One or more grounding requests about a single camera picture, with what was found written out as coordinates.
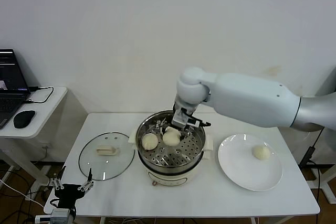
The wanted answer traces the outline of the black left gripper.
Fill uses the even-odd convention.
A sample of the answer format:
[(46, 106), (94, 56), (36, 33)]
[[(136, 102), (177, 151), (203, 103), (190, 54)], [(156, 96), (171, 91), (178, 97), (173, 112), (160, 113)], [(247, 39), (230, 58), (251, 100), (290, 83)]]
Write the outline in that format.
[(87, 181), (83, 185), (77, 184), (62, 184), (61, 178), (65, 171), (65, 166), (61, 171), (50, 180), (50, 184), (55, 189), (55, 196), (58, 199), (57, 208), (74, 208), (76, 201), (82, 198), (82, 192), (89, 191), (93, 185), (92, 169), (89, 169)]

